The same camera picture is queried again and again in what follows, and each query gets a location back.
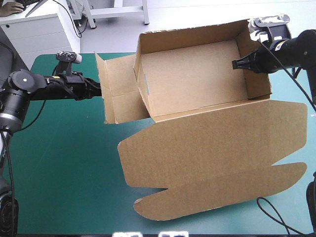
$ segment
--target metal frame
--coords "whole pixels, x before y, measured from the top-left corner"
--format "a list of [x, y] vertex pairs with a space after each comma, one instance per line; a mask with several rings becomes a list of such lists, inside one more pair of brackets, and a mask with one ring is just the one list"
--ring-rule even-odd
[[82, 0], [85, 13], [91, 28], [96, 28], [94, 19], [144, 14], [144, 24], [149, 24], [147, 0], [142, 0], [142, 6], [123, 6], [123, 0], [114, 0], [113, 8], [92, 9], [90, 0]]
[[76, 1], [70, 0], [70, 2], [74, 10], [74, 13], [72, 13], [73, 20], [80, 20], [82, 17], [82, 13], [79, 11]]

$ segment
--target cardboard box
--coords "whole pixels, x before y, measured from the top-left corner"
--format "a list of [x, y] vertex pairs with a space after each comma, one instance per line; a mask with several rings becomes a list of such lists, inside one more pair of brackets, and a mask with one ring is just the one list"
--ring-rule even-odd
[[258, 48], [248, 22], [143, 33], [136, 55], [96, 55], [106, 123], [156, 122], [120, 142], [125, 179], [167, 190], [135, 210], [170, 220], [288, 189], [304, 163], [273, 165], [306, 142], [305, 104], [270, 100], [267, 74], [233, 70]]

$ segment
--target folded flap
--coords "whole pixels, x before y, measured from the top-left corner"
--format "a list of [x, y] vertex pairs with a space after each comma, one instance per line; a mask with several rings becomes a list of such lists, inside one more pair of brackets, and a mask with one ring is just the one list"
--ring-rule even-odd
[[96, 56], [106, 123], [122, 123], [149, 118], [133, 71], [135, 55], [104, 61]]
[[155, 123], [123, 140], [128, 185], [171, 188], [270, 166], [304, 146], [307, 107], [259, 101]]
[[135, 210], [152, 220], [170, 220], [218, 207], [265, 197], [293, 186], [305, 163], [265, 167], [174, 187], [135, 202]]

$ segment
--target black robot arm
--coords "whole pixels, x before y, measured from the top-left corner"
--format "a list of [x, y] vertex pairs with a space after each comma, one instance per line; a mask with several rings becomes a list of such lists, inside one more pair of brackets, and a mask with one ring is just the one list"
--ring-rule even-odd
[[11, 185], [2, 176], [7, 159], [7, 147], [15, 132], [22, 128], [30, 101], [56, 99], [90, 99], [101, 96], [100, 83], [72, 71], [72, 63], [80, 63], [81, 56], [73, 52], [60, 51], [54, 76], [42, 76], [27, 70], [9, 75], [0, 85], [0, 236], [17, 233], [18, 202], [14, 199]]
[[[260, 41], [262, 46], [245, 57], [234, 60], [233, 69], [274, 73], [284, 68], [299, 68], [297, 73], [292, 75], [297, 84], [295, 77], [301, 69], [306, 70], [312, 100], [299, 84], [298, 86], [316, 111], [316, 30], [303, 31], [297, 38], [291, 39], [286, 25], [288, 22], [289, 17], [284, 14], [252, 19], [249, 22], [251, 38]], [[316, 233], [316, 178], [308, 185], [306, 197]]]

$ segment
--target person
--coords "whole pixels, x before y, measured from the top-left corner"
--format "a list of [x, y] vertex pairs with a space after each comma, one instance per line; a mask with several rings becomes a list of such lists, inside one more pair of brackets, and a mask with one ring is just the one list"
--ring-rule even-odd
[[23, 12], [23, 5], [18, 2], [7, 2], [3, 6], [2, 3], [3, 0], [0, 0], [0, 17]]

